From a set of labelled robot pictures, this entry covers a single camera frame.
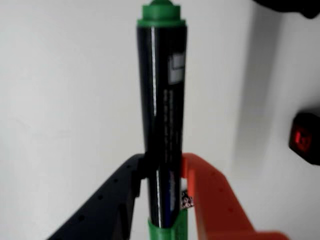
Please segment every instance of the marker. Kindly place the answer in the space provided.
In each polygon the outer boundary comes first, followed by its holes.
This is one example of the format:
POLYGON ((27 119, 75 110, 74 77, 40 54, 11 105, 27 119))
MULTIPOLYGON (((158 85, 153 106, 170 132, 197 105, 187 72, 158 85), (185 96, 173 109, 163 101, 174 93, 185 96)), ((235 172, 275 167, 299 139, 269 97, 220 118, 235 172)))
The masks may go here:
POLYGON ((181 158, 187 45, 180 6, 154 0, 137 21, 140 90, 150 221, 175 223, 181 206, 181 158))

